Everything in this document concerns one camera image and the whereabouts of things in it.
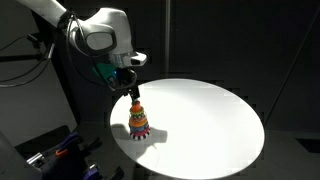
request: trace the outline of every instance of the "colorful toy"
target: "colorful toy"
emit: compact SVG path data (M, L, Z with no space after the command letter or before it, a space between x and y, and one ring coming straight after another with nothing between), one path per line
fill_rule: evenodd
M140 105L140 101L132 102L130 108L130 136L133 140L143 140L150 135L150 127L147 116L143 107Z

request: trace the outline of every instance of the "circular white surface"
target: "circular white surface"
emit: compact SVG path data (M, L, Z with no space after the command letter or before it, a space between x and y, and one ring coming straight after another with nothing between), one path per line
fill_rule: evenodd
M120 148L154 172L183 179L222 178L248 167L263 148L258 115L223 88L164 79L142 84L139 90L151 136L130 139L130 96L118 100L110 124Z

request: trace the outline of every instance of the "cable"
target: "cable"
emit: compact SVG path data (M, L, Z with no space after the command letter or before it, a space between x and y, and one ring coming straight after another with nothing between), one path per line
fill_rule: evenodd
M71 31L71 25L73 23L73 14L70 17L70 23L68 25L68 29L67 29L67 41L66 41L66 48L67 48L67 56L68 56L68 60L70 61L72 67L78 72L78 74L85 79L86 81L88 81L91 84L97 85L97 86L104 86L103 84L94 82L92 80L90 80L89 78L87 78L85 75L83 75L81 73L81 71L78 69L78 67L73 63L71 55L70 55L70 31Z
M268 123L268 121L269 121L269 119L270 119L270 116L271 116L271 114L272 114L272 112L273 112L273 109L274 109L274 107L276 106L276 104L277 104L277 102L278 102L278 100L279 100L279 97L280 97L280 95L281 95L281 93L282 93L282 91L283 91L283 89L284 89L284 87L285 87L285 85L286 85L286 83L287 83L287 81L288 81L288 79L289 79L289 76L291 75L291 72L292 72L292 70L293 70L293 68L294 68L294 66L295 66L295 64L296 64L296 61L297 61L298 57L299 57L300 54L301 54L301 51L302 51L302 49L303 49L303 47L304 47L304 45L305 45L305 43L306 43L306 40L307 40L307 38L309 37L309 34L310 34L310 32L311 32L311 30L312 30L312 28L313 28L313 26L314 26L314 24L315 24L315 22L316 22L316 19L317 19L317 17L318 17L319 12L320 12L320 5L318 5L318 8L317 8L317 10L316 10L316 13L315 13L315 15L313 16L313 19L312 19L312 21L311 21L311 23L310 23L310 25L309 25L309 27L308 27L308 29L307 29L307 32L306 32L305 36L303 37L303 40L302 40L302 42L301 42L301 44L300 44L300 46L299 46L299 49L298 49L298 51L297 51L297 54L296 54L295 57L293 58L293 61L292 61L292 63L291 63L291 66L290 66L290 68L289 68L289 70L288 70L288 72L287 72L287 74L286 74L286 76L285 76L285 78L284 78L284 80L283 80L283 83L281 84L281 87L280 87L280 89L279 89L279 91L278 91L278 94L277 94L276 98L275 98L274 101L273 101L273 104L272 104L272 106L271 106L271 110L270 110L270 112L269 112L269 114L268 114L268 116L267 116L267 119L266 119L266 120L264 121L264 123L263 123L264 127L267 126L267 123Z
M41 57L41 60L39 60L39 62L34 67L32 67L30 70L28 70L27 72L25 72L25 73L23 73L23 74L21 74L19 76L13 77L13 78L0 80L0 82L12 81L12 80L19 79L21 77L24 77L24 76L30 74L31 72L33 72L42 63L42 60L44 60L44 57L45 57L45 54L43 54L42 57Z
M101 71L100 71L100 69L99 69L98 66L97 66L97 62L96 62L96 61L94 60L94 58L92 57L92 55L91 55L91 53L90 53L90 50L89 50L89 47L88 47L87 43L85 42L86 40L85 40L84 33L83 33L83 29L82 29L82 27L81 27L81 25L80 25L80 22L79 22L79 20L78 20L78 18L77 18L76 15L74 15L73 17L74 17L74 19L76 20L77 25L78 25L78 27L79 27L79 29L80 29L80 33L81 33L82 40L84 41L84 44L85 44L85 47L86 47L88 56L90 57L90 59L91 59L91 61L92 61L92 63L93 63L93 66L94 66L95 70L98 72L99 77L102 79L102 81L104 82L105 86L108 87L107 81L103 78L103 76L102 76L102 74L101 74Z
M26 35L23 35L21 37L18 37L17 39L13 40L11 43L9 43L8 45L0 48L0 51L3 51L5 49L7 49L8 47L10 47L12 44L14 44L15 42L17 42L18 40L22 39L22 38L26 38L27 36Z
M47 48L46 49L46 52L44 53L43 55L43 59L45 57L46 54L48 53L52 53L53 51L53 47L54 47L54 43L52 43L51 45L51 48ZM26 85L26 84L29 84L31 82L33 82L34 80L36 80L39 76L41 76L43 74L43 72L45 71L45 69L47 68L47 66L49 65L49 62L51 60L51 54L49 54L49 58L47 59L47 63L45 64L45 66L42 68L42 70L35 76L33 77L32 79L28 80L28 81L25 81L25 82L22 82L22 83L18 83L18 84L10 84L10 85L0 85L0 88L12 88L12 87L18 87L18 86L22 86L22 85Z

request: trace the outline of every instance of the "white round table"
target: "white round table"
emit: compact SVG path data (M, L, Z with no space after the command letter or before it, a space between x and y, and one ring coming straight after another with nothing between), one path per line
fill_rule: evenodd
M182 179L216 179L248 167L260 154L264 129L255 111L218 86L164 79L139 86L151 135L129 136L130 96L122 96L110 118L112 134L135 162Z

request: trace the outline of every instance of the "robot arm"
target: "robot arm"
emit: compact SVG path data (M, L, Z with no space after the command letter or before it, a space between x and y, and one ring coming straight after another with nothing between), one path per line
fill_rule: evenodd
M69 23L69 19L64 18L68 14L67 10L55 0L17 1L36 12L58 29L61 29L61 24ZM81 25L85 41L81 38L82 34L77 23L73 22L69 32L70 44L86 56L109 55L111 64L119 70L117 71L116 78L112 79L112 85L109 86L112 90L127 89L129 88L128 84L129 86L135 86L136 78L132 78L132 76L136 76L136 74L128 68L143 66L147 60L147 56L133 51L130 26L125 12L113 8L101 8L86 21L79 20L79 24ZM67 34L66 27L61 30L65 35Z

